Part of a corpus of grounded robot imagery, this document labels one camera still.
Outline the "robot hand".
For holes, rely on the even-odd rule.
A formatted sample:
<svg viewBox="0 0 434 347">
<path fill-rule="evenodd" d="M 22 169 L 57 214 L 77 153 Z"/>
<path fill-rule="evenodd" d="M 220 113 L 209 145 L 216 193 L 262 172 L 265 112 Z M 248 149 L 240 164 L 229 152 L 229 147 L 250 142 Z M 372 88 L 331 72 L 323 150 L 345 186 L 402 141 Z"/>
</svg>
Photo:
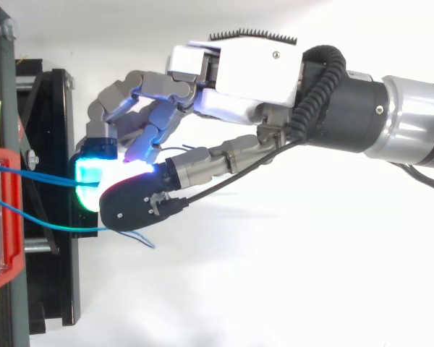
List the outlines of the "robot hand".
<svg viewBox="0 0 434 347">
<path fill-rule="evenodd" d="M 192 203 L 173 192 L 223 175 L 237 180 L 271 162 L 298 143 L 289 127 L 304 65 L 295 38 L 235 30 L 175 46 L 164 72 L 129 72 L 88 107 L 75 157 L 79 206 L 113 231 L 136 231 Z M 158 161 L 190 114 L 256 132 Z"/>
</svg>

